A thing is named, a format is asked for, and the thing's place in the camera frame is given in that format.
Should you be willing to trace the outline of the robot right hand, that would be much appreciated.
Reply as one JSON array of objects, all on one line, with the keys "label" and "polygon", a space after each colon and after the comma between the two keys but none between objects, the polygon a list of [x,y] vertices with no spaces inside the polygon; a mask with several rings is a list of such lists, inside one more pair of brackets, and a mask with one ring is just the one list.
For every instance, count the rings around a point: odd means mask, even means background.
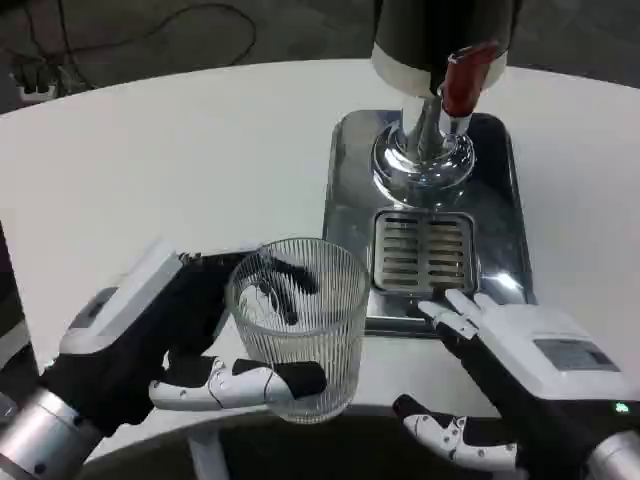
[{"label": "robot right hand", "polygon": [[635,479],[639,391],[568,315],[457,289],[420,303],[447,351],[496,408],[494,418],[393,404],[403,426],[457,466],[522,479]]}]

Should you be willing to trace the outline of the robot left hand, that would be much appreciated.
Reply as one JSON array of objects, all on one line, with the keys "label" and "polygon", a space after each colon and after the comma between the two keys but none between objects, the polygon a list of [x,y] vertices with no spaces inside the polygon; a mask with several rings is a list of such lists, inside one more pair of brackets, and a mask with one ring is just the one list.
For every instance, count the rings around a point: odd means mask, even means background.
[{"label": "robot left hand", "polygon": [[40,388],[107,437],[154,409],[221,411],[321,394],[328,380],[317,362],[226,365],[208,354],[225,321],[227,287],[252,259],[264,262],[258,286],[287,318],[296,317],[293,288],[319,289],[307,268],[261,249],[203,255],[153,246],[76,315]]}]

